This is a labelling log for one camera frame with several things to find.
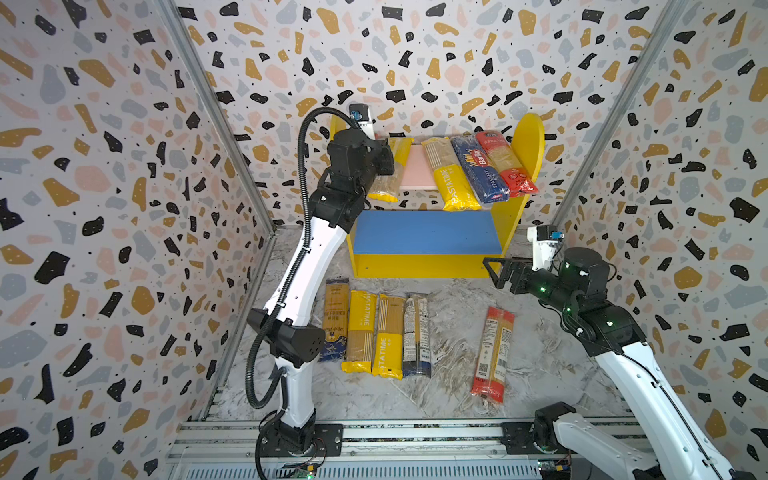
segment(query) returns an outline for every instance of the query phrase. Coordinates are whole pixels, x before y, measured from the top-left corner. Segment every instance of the metal frame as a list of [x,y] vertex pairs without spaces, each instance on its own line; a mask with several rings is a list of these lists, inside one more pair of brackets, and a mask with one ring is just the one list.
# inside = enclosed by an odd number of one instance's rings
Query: metal frame
[[[200,63],[200,59],[197,57],[192,41],[187,35],[187,30],[184,27],[184,23],[181,20],[181,16],[179,15],[174,0],[155,0],[155,5],[160,11],[160,17],[162,17],[163,23],[167,27],[170,37],[177,48],[179,58],[181,58],[184,66],[187,67],[187,71],[191,77],[195,90],[197,91],[200,103],[203,105],[203,109],[210,115],[211,123],[219,135],[224,150],[226,151],[227,156],[232,160],[237,176],[242,182],[243,189],[253,205],[253,215],[256,216],[257,220],[260,222],[259,224],[263,226],[268,235],[266,246],[263,250],[262,260],[258,263],[256,272],[253,274],[251,288],[246,298],[245,305],[249,306],[256,299],[256,294],[261,287],[261,281],[264,277],[264,272],[266,271],[266,265],[270,261],[272,250],[275,246],[275,225],[266,210],[264,202],[261,200],[259,189],[253,181],[248,166],[245,165],[243,153],[240,151],[237,142],[234,140],[230,124],[227,122],[227,119],[219,108],[219,102],[216,99],[214,91],[208,84],[205,71]],[[237,319],[237,326],[232,340],[224,353],[222,366],[218,369],[216,378],[214,379],[213,394],[207,399],[206,406],[200,411],[197,419],[205,420],[205,418],[208,417],[208,412],[219,388],[227,381],[227,377],[232,368],[232,363],[237,354],[237,347],[240,345],[240,339],[243,337],[243,331],[247,325],[246,316],[249,311],[250,308],[243,309],[243,312],[240,313],[240,317]]]
[[[259,289],[261,288],[261,283],[264,280],[264,273],[266,272],[267,264],[270,262],[270,258],[272,256],[272,251],[275,248],[275,245],[277,243],[277,235],[272,235],[266,242],[266,246],[264,246],[263,249],[263,257],[261,262],[259,262],[259,265],[256,269],[256,272],[253,274],[253,281],[250,285],[250,291],[248,292],[248,295],[245,299],[245,305],[251,306],[253,305],[253,302],[256,300],[256,296],[259,292]],[[250,312],[250,308],[243,309],[242,312],[240,312],[240,316],[237,318],[237,325],[235,326],[235,331],[232,335],[232,340],[230,341],[229,346],[227,347],[227,351],[224,353],[223,358],[221,359],[221,368],[217,370],[216,372],[216,379],[214,380],[214,389],[212,390],[212,394],[210,398],[206,401],[205,408],[200,411],[199,416],[197,417],[197,420],[203,420],[208,418],[209,415],[216,412],[216,401],[221,396],[221,389],[224,386],[224,383],[227,382],[227,378],[230,376],[230,370],[232,369],[232,364],[235,361],[235,357],[237,356],[237,347],[240,346],[240,341],[243,339],[243,333],[245,332],[245,329],[248,327],[248,322],[246,321],[246,318],[248,317],[248,313]]]
[[656,20],[656,25],[654,25],[651,31],[650,39],[643,47],[643,54],[640,55],[637,65],[627,79],[627,83],[621,89],[616,103],[611,111],[608,112],[605,123],[597,138],[592,142],[592,146],[589,148],[587,156],[584,157],[584,162],[576,172],[576,177],[571,182],[571,186],[565,192],[565,197],[552,220],[556,227],[562,226],[568,215],[570,215],[571,207],[576,203],[581,189],[587,183],[589,174],[592,173],[592,170],[598,164],[616,128],[621,124],[624,114],[627,113],[635,95],[639,92],[650,67],[656,63],[656,59],[667,44],[667,40],[671,37],[672,31],[687,5],[688,0],[669,0],[659,14],[659,19]]
[[[577,468],[586,465],[576,461]],[[290,478],[294,468],[286,464],[264,462],[267,478]],[[258,478],[253,463],[195,464],[176,468],[174,480],[205,478],[230,480],[232,478]],[[527,458],[481,460],[416,460],[383,465],[370,462],[340,461],[319,468],[315,478],[355,479],[377,478],[378,480],[400,480],[403,478],[460,478],[461,480],[541,480],[538,462]]]
[[192,40],[189,38],[189,35],[187,35],[187,29],[184,27],[184,22],[181,20],[181,15],[179,15],[176,3],[174,0],[155,0],[155,5],[160,9],[163,23],[168,28],[168,33],[170,34],[173,43],[176,45],[181,61],[183,61],[184,65],[187,67],[192,83],[200,97],[200,101],[202,102],[205,111],[210,115],[211,123],[219,133],[219,138],[224,145],[224,150],[227,151],[227,155],[229,155],[232,160],[237,175],[243,181],[243,189],[250,198],[259,221],[267,227],[270,236],[274,237],[274,222],[270,218],[264,202],[261,200],[259,189],[253,181],[248,166],[245,165],[243,152],[240,150],[240,147],[237,146],[230,124],[224,117],[221,108],[219,108],[219,101],[216,99],[213,89],[210,84],[208,84],[205,70],[200,62],[200,58],[197,56],[197,50],[192,45]]
[[[596,417],[589,420],[602,432],[626,445],[642,452],[651,451],[650,443],[634,417]],[[343,439],[339,439],[341,456],[327,458],[321,470],[348,468],[350,465],[381,468],[417,465],[418,462],[441,462],[443,465],[465,462],[466,465],[482,466],[484,462],[496,462],[497,465],[498,461],[504,461],[505,465],[533,465],[537,460],[560,459],[567,453],[534,451],[528,455],[507,455],[501,443],[504,435],[501,425],[509,421],[531,423],[533,419],[341,421],[344,425]],[[192,469],[213,468],[217,464],[220,465],[218,468],[251,465],[258,428],[259,422],[182,423],[167,457],[169,478],[188,478]],[[302,462],[303,458],[265,458],[263,464],[266,468],[280,468],[287,462],[295,463],[297,460]],[[527,477],[510,475],[508,478]]]

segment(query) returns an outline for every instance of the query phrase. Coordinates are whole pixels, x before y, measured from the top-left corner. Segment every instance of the patterned wall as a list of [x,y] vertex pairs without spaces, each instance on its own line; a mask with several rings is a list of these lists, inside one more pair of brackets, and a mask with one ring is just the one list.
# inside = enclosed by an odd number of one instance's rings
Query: patterned wall
[[721,452],[758,478],[768,461],[767,8],[691,5],[566,223],[570,244],[617,265],[611,299],[634,311]]
[[[539,186],[524,223],[557,210],[641,54],[664,0],[508,4],[179,0],[189,34],[278,224],[301,219],[296,134],[304,114],[372,105],[377,134],[417,138],[545,119]],[[310,133],[310,183],[328,164],[329,118]],[[415,191],[378,208],[440,209]]]
[[0,3],[0,477],[160,478],[260,259],[152,5]]

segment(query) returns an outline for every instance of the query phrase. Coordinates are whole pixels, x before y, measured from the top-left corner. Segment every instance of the blue pasta package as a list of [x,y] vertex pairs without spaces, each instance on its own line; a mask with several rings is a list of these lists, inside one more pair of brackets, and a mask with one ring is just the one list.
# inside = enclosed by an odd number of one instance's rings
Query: blue pasta package
[[509,200],[509,187],[493,167],[474,135],[452,137],[451,145],[469,183],[482,203],[490,204]]

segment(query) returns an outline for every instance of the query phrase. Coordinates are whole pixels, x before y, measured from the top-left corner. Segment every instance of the spaghetti package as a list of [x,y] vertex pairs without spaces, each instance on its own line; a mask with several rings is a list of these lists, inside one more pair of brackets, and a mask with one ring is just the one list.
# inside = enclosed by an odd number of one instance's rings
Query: spaghetti package
[[459,166],[456,153],[447,137],[434,137],[422,142],[429,167],[435,178],[446,212],[480,210],[480,203],[472,193],[467,177]]
[[475,137],[509,187],[510,198],[538,193],[538,188],[501,132],[479,131]]
[[389,149],[392,150],[392,156],[395,158],[395,173],[393,175],[379,175],[373,181],[371,190],[368,192],[368,198],[374,200],[384,200],[391,204],[398,202],[400,194],[400,184],[402,176],[406,172],[406,163],[408,154],[411,151],[412,138],[390,138]]
[[458,162],[467,174],[478,199],[484,204],[509,200],[509,187],[504,183],[480,143],[472,135],[452,137],[451,145]]
[[320,362],[343,360],[346,354],[346,327],[349,322],[349,279],[326,280],[326,305],[323,329],[326,341]]
[[371,373],[373,365],[373,331],[376,325],[375,293],[353,290],[349,301],[346,361],[341,370],[347,373]]
[[414,293],[406,299],[402,335],[403,376],[432,378],[432,347],[429,345],[427,297]]
[[504,403],[504,382],[514,322],[514,314],[492,306],[488,308],[472,395]]
[[372,374],[402,380],[402,321],[406,299],[379,295]]

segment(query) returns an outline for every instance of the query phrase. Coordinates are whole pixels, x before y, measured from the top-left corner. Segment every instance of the yellow pasta package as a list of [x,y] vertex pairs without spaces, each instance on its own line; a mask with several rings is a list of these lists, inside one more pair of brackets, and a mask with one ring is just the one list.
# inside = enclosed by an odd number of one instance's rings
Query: yellow pasta package
[[427,153],[437,189],[445,202],[442,209],[446,212],[480,210],[480,203],[458,163],[451,141],[447,137],[434,137],[425,140],[422,145]]
[[402,328],[406,299],[379,296],[373,375],[402,380]]
[[412,138],[389,139],[389,149],[392,150],[392,156],[395,158],[395,173],[376,177],[370,192],[368,192],[368,198],[383,200],[391,204],[398,202],[397,197],[400,195],[400,184],[402,183],[402,176],[406,172],[411,144],[413,144]]
[[346,373],[368,372],[373,366],[373,332],[376,326],[375,293],[353,290],[349,301],[349,328],[346,340],[346,361],[341,370]]

